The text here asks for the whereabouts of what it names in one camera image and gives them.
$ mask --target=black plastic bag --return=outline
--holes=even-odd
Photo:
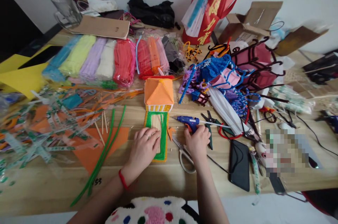
[[[174,27],[175,13],[169,0],[157,6],[150,7],[143,0],[129,0],[130,13],[140,19],[144,24],[172,29]]]

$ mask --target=scissors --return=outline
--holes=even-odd
[[[173,135],[173,141],[175,142],[175,144],[179,147],[179,151],[180,151],[180,163],[182,168],[184,169],[185,172],[189,173],[189,174],[194,174],[196,172],[195,166],[194,166],[194,162],[191,159],[190,153],[183,147],[183,145],[177,140],[177,138]],[[187,160],[194,166],[193,170],[187,170],[183,164],[182,161],[182,155],[184,155]]]

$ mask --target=wooden stick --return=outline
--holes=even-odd
[[[96,129],[97,129],[97,131],[98,131],[98,133],[99,133],[100,139],[101,139],[103,145],[105,146],[106,144],[105,144],[105,141],[104,141],[103,138],[102,138],[102,135],[101,135],[100,130],[99,130],[99,127],[98,127],[98,124],[97,124],[96,122],[95,122],[94,124],[95,124]]]
[[[101,118],[102,118],[102,120],[101,120],[101,132],[102,132],[102,135],[103,135],[103,114],[101,115]]]
[[[106,111],[103,111],[103,115],[104,115],[104,117],[105,117],[106,133],[108,133],[108,125],[107,125]]]

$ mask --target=black phone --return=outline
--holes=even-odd
[[[231,141],[229,181],[247,192],[250,191],[249,148],[234,139]]]
[[[33,57],[31,60],[28,60],[18,69],[23,69],[26,67],[31,67],[31,66],[36,66],[38,64],[46,63],[49,59],[55,56],[61,50],[61,48],[62,46],[49,46],[47,49],[40,52],[38,55]]]

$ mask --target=right hand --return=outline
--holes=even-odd
[[[188,150],[193,158],[193,162],[197,164],[199,160],[207,157],[207,145],[210,143],[211,133],[204,125],[197,125],[197,130],[190,135],[188,128],[184,130]]]

